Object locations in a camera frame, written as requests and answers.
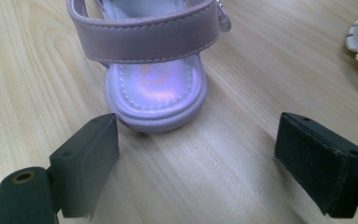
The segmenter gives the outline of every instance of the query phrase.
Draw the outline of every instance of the sandal strap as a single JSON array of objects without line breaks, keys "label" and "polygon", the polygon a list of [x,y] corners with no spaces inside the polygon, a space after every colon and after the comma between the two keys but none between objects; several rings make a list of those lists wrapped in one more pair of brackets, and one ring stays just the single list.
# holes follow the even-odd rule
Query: sandal strap
[{"label": "sandal strap", "polygon": [[197,2],[178,13],[141,20],[93,19],[87,14],[85,0],[67,0],[66,4],[89,59],[100,63],[161,63],[199,53],[217,40],[216,0]]}]

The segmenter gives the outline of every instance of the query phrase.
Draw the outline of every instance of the pink sandal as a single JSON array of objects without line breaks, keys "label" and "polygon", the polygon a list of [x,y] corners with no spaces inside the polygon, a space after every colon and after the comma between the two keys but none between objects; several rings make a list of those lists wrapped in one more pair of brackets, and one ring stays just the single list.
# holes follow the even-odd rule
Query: pink sandal
[{"label": "pink sandal", "polygon": [[67,0],[86,56],[107,67],[106,98],[118,119],[144,133],[165,132],[201,110],[207,80],[200,52],[230,22],[216,0]]}]

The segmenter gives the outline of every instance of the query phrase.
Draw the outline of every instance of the sandal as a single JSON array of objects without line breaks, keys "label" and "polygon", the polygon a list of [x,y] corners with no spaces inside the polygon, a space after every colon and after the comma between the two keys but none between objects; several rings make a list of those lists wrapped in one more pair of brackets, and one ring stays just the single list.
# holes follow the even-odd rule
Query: sandal
[{"label": "sandal", "polygon": [[117,118],[142,133],[178,128],[201,110],[207,80],[200,52],[231,25],[216,0],[67,0],[86,56],[103,64],[106,98]]}]

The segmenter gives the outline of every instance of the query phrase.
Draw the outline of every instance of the wooden table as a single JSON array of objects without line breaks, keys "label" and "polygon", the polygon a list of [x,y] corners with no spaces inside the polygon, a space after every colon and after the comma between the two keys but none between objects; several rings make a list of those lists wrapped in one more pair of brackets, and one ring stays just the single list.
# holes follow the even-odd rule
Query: wooden table
[{"label": "wooden table", "polygon": [[[273,160],[283,111],[358,145],[358,62],[345,47],[358,1],[224,5],[233,28],[202,53],[205,106],[173,132],[118,125],[121,155],[101,213],[111,223],[358,223],[358,211],[324,217]],[[104,68],[85,58],[64,1],[0,0],[0,181],[47,168],[57,147],[106,113]]]}]

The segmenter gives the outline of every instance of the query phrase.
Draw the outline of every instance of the shoe buckle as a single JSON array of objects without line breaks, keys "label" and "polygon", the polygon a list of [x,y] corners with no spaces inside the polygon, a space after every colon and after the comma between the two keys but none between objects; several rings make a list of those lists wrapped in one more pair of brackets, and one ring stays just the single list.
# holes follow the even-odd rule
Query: shoe buckle
[{"label": "shoe buckle", "polygon": [[219,10],[219,26],[220,31],[222,32],[228,32],[231,30],[231,20],[229,19],[228,14],[223,9],[223,4],[220,2],[220,0],[216,0],[217,2],[217,9]]}]

